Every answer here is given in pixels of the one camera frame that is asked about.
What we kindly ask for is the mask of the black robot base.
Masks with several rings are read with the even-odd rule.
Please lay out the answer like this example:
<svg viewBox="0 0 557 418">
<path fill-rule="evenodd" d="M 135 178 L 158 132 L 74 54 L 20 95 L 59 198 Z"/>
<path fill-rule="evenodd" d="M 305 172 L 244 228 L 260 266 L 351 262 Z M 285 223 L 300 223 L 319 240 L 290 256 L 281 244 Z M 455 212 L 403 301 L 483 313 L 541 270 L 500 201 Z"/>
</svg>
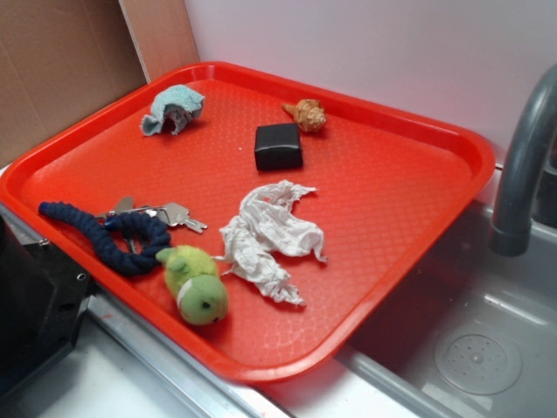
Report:
<svg viewBox="0 0 557 418">
<path fill-rule="evenodd" d="M 1 219 L 1 400 L 76 346 L 91 275 L 58 246 L 23 244 Z"/>
</svg>

